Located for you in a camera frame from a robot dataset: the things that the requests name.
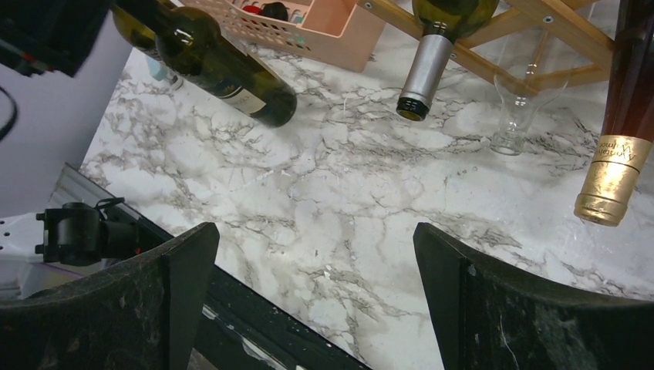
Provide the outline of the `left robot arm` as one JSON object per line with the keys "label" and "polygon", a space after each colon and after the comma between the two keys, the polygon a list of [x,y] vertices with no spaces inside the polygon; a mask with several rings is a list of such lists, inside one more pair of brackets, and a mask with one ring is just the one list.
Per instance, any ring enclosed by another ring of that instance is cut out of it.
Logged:
{"label": "left robot arm", "polygon": [[2,1],[1,64],[24,76],[75,76],[91,54],[113,1]]}

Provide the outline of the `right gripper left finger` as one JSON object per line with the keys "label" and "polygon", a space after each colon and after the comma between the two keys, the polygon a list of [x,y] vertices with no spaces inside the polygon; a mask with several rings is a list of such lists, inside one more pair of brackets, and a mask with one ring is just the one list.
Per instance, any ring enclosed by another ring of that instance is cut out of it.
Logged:
{"label": "right gripper left finger", "polygon": [[185,369],[220,234],[202,223],[87,277],[1,303],[3,369]]}

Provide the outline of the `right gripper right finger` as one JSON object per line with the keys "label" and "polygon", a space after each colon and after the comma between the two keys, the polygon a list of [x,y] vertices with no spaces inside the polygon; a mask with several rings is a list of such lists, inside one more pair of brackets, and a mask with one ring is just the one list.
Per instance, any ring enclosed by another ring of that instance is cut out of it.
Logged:
{"label": "right gripper right finger", "polygon": [[653,304],[573,288],[428,223],[416,262],[447,369],[651,369]]}

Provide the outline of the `green bottle silver cap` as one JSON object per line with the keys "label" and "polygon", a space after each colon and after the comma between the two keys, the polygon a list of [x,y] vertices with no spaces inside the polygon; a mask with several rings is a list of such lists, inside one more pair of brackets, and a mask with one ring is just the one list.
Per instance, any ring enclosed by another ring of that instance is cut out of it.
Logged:
{"label": "green bottle silver cap", "polygon": [[498,0],[412,2],[413,15],[422,26],[422,35],[396,104],[396,112],[401,117],[418,122],[426,119],[454,44],[484,27],[498,3]]}

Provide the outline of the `red bottle gold cap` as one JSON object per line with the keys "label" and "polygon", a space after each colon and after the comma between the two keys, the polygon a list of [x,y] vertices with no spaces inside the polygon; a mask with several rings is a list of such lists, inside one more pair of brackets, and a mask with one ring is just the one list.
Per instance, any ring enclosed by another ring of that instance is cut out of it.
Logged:
{"label": "red bottle gold cap", "polygon": [[604,123],[575,216],[616,227],[653,147],[653,3],[621,1]]}

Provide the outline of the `dark bottle brown label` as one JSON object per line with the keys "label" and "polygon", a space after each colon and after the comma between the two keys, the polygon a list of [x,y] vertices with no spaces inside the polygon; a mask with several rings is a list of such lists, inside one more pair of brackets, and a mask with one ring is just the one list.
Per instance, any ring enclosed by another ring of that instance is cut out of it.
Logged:
{"label": "dark bottle brown label", "polygon": [[115,4],[154,33],[158,56],[188,82],[266,126],[280,127],[293,117],[292,88],[243,43],[225,38],[208,13],[159,1]]}

